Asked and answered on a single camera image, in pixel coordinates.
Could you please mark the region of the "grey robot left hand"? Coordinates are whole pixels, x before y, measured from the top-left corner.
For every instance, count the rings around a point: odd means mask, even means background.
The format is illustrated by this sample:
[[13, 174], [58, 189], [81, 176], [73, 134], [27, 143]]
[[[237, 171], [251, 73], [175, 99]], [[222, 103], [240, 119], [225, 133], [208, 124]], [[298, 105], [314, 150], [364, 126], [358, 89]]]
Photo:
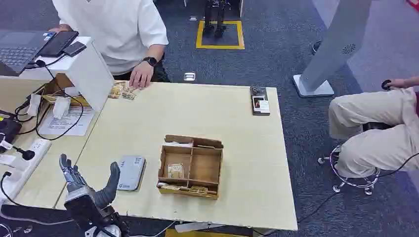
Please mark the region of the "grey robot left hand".
[[87, 184], [78, 166], [72, 165], [65, 154], [60, 155], [59, 165], [68, 191], [64, 206], [84, 235], [86, 237], [127, 237], [129, 235], [127, 224], [111, 206], [117, 194], [121, 173], [118, 163], [111, 163], [108, 182], [103, 189], [98, 191]]

